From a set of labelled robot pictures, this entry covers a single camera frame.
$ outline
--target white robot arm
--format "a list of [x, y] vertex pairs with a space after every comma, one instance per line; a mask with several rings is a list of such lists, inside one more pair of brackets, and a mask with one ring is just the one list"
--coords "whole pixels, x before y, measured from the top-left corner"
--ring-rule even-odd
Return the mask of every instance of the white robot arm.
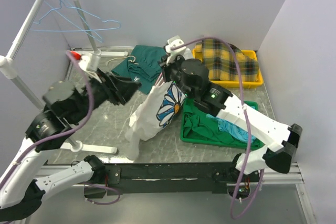
[[[270, 167], [280, 173], [288, 173], [292, 158], [298, 148], [302, 128], [297, 124], [279, 123], [244, 104], [229, 90], [213, 84], [208, 69], [197, 59], [183, 58], [186, 49], [179, 36], [167, 41], [166, 56], [161, 68], [165, 81], [174, 81], [203, 112], [234, 123], [247, 130], [244, 110], [248, 114], [251, 134], [264, 143], [264, 147], [249, 154], [244, 174]], [[236, 169], [241, 170], [245, 154], [234, 159]]]
[[54, 194], [86, 181], [98, 183], [105, 177], [104, 164], [92, 155], [62, 172], [34, 179], [73, 134], [70, 124], [78, 124], [89, 108], [96, 109], [104, 101], [125, 105], [141, 85], [99, 69], [96, 73], [81, 93], [71, 82], [59, 81], [43, 96], [45, 108], [32, 121], [17, 155], [0, 178], [0, 222], [24, 219]]

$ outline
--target blue flower graphic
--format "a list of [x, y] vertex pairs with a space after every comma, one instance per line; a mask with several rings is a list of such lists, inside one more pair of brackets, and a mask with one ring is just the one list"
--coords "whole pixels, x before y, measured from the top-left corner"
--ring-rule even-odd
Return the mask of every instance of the blue flower graphic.
[[180, 110], [185, 95], [179, 90], [175, 83], [172, 83], [164, 95], [163, 102], [156, 114], [160, 127], [166, 127], [174, 115]]

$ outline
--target white bracket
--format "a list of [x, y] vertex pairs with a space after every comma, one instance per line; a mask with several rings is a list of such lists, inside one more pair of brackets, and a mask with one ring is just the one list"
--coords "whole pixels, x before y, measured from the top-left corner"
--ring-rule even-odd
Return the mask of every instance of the white bracket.
[[9, 80], [13, 80], [17, 77], [17, 72], [12, 67], [12, 63], [13, 60], [11, 58], [6, 58], [0, 55], [0, 71]]
[[[82, 51], [82, 50], [78, 50], [75, 52], [79, 53], [80, 55], [84, 54], [85, 52], [90, 52], [93, 53], [93, 51]], [[99, 49], [99, 53], [96, 53], [100, 56], [100, 58], [103, 57], [126, 57], [128, 56], [128, 52], [124, 51], [124, 52], [103, 52]]]
[[299, 199], [307, 224], [317, 224], [316, 216], [314, 214], [313, 207], [311, 206], [305, 185], [296, 184], [296, 189], [299, 194]]
[[[73, 146], [67, 142], [63, 143], [63, 145], [61, 146], [61, 149], [71, 150], [72, 152], [78, 152], [77, 149], [74, 149]], [[84, 152], [99, 152], [99, 153], [106, 153], [106, 154], [116, 154], [117, 150], [118, 149], [116, 147], [91, 145], [91, 144], [81, 144], [81, 149], [80, 149], [80, 151], [84, 151]]]
[[97, 69], [100, 61], [100, 55], [93, 52], [81, 52], [81, 57], [78, 62], [79, 67], [85, 71], [89, 76], [95, 78], [101, 82], [100, 78], [97, 75]]
[[184, 55], [184, 51], [186, 50], [186, 47], [181, 47], [177, 50], [172, 50], [172, 47], [178, 47], [180, 45], [183, 45], [184, 42], [181, 40], [179, 36], [175, 36], [173, 38], [170, 38], [168, 41], [168, 45], [164, 47], [164, 50], [167, 54], [169, 54], [167, 58], [167, 65], [170, 63], [173, 63], [175, 61], [175, 58], [177, 55]]

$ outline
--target yellow plaid cloth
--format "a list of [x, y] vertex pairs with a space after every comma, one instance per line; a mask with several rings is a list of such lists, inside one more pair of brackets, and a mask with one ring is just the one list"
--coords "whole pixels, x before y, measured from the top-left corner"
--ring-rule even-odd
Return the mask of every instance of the yellow plaid cloth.
[[[245, 56], [234, 45], [231, 45], [231, 47], [239, 62], [242, 80], [257, 81], [258, 61]], [[218, 40], [205, 39], [196, 44], [195, 51], [202, 54], [203, 64], [209, 69], [209, 80], [239, 81], [235, 60], [224, 44]]]

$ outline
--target blue wire hanger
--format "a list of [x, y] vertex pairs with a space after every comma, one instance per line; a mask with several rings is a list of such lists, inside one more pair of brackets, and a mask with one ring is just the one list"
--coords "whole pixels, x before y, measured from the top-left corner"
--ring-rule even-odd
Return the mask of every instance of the blue wire hanger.
[[[80, 9], [80, 8], [77, 8], [77, 7], [74, 7], [71, 5], [71, 3], [68, 1], [68, 0], [59, 0], [59, 7], [56, 7], [54, 8], [51, 4], [49, 4], [47, 1], [44, 1], [44, 3], [46, 3], [51, 9], [45, 14], [43, 15], [37, 22], [33, 22], [34, 24], [41, 24], [41, 21], [51, 12], [56, 12], [57, 14], [59, 14], [62, 18], [64, 18], [66, 21], [68, 21], [69, 23], [71, 23], [72, 25], [74, 25], [75, 27], [77, 27], [79, 30], [35, 30], [35, 29], [31, 29], [31, 31], [47, 31], [47, 32], [84, 32], [86, 33], [87, 35], [91, 36], [92, 38], [96, 39], [97, 41], [99, 42], [103, 42], [103, 39], [102, 37], [96, 32], [96, 31], [103, 31], [103, 30], [114, 30], [114, 29], [119, 29], [121, 27], [121, 23], [117, 20], [113, 20], [113, 19], [108, 19], [108, 20], [102, 20], [102, 18], [90, 13], [90, 12], [87, 12], [86, 10], [83, 10], [83, 9]], [[98, 18], [101, 22], [103, 23], [107, 23], [107, 22], [116, 22], [119, 24], [118, 27], [112, 27], [112, 28], [101, 28], [101, 29], [89, 29], [89, 30], [84, 30], [82, 29], [80, 26], [76, 25], [75, 23], [73, 23], [71, 20], [69, 20], [67, 17], [65, 17], [63, 14], [61, 14], [59, 12], [59, 10], [62, 9], [62, 7], [65, 7], [65, 8], [70, 8], [70, 9], [79, 9], [79, 10], [82, 10], [84, 13], [92, 16], [92, 17], [95, 17], [95, 18]], [[87, 25], [88, 23], [80, 16], [80, 18], [82, 19], [83, 22], [85, 22]], [[88, 32], [91, 31], [93, 32], [94, 34], [96, 34], [98, 37], [95, 37], [91, 34], [89, 34]]]

